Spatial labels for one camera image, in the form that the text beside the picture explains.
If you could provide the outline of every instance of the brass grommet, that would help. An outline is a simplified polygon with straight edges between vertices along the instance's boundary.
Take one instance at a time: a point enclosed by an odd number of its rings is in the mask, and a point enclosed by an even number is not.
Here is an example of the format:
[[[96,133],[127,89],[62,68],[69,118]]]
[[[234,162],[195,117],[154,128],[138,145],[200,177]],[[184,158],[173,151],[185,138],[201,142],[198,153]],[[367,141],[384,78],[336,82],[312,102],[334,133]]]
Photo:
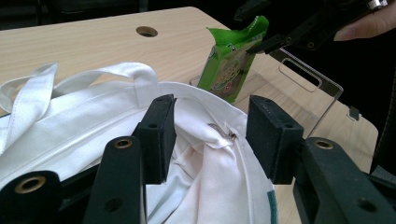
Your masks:
[[[33,192],[41,188],[46,183],[46,177],[42,175],[35,175],[23,179],[17,187],[15,187],[15,192],[19,194],[25,194]]]
[[[120,139],[116,143],[114,143],[114,147],[118,149],[124,149],[126,147],[130,147],[132,145],[132,140],[131,139]]]
[[[333,149],[334,148],[332,143],[326,142],[326,141],[323,141],[323,140],[317,140],[317,141],[315,141],[314,144],[315,144],[316,147],[320,147],[322,149]]]

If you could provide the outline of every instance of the hole in table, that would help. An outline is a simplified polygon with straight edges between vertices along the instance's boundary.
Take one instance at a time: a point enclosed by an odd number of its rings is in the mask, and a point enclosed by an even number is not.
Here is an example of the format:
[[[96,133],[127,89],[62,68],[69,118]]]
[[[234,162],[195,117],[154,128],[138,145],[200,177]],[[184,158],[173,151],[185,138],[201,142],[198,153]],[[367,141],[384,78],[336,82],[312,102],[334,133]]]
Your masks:
[[[154,37],[158,35],[158,32],[154,28],[148,26],[139,26],[136,28],[136,32],[145,37]]]

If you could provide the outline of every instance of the green plastic bag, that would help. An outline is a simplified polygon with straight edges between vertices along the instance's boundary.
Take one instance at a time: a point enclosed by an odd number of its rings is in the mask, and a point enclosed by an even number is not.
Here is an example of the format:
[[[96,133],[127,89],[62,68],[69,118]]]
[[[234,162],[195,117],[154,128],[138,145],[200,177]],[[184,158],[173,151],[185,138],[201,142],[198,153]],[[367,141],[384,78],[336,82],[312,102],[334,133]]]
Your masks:
[[[255,54],[247,54],[247,50],[260,44],[268,24],[264,16],[257,16],[243,30],[208,28],[216,44],[209,54],[197,87],[233,103],[254,60]]]

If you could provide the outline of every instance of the white fabric bag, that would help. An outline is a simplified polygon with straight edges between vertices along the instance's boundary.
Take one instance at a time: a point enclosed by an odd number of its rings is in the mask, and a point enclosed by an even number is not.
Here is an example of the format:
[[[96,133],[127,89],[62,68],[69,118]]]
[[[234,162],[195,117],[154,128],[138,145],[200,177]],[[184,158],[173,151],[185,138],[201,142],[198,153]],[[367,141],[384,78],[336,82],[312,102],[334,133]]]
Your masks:
[[[176,145],[166,183],[147,186],[148,223],[277,223],[274,186],[245,139],[244,112],[193,86],[158,82],[142,63],[54,86],[56,72],[48,63],[0,86],[0,106],[10,113],[0,118],[0,188],[31,171],[65,180],[97,164],[106,143],[130,135],[154,98],[174,94]],[[134,82],[92,85],[103,74]]]

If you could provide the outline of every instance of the white strap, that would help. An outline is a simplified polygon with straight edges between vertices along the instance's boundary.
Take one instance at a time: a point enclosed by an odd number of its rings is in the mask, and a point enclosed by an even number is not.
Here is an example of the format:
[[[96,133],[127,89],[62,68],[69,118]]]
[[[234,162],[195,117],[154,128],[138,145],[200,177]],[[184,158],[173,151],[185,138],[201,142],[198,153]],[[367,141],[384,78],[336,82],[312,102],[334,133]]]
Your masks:
[[[0,156],[45,114],[51,98],[85,89],[103,74],[133,78],[139,107],[149,106],[160,95],[155,72],[143,63],[119,63],[82,72],[53,88],[56,71],[57,63],[48,63],[29,77],[17,78],[0,86],[0,106],[11,112],[8,126],[0,128]],[[26,80],[12,104],[14,91]]]
[[[39,120],[50,104],[56,63],[45,64],[36,69],[19,91],[12,106],[8,126],[0,129],[0,155]],[[5,83],[0,87],[2,107],[10,110],[11,95],[26,78]]]
[[[148,106],[159,96],[157,76],[151,67],[143,63],[118,63],[66,78],[54,87],[52,97],[85,89],[103,74],[133,78],[140,107]]]

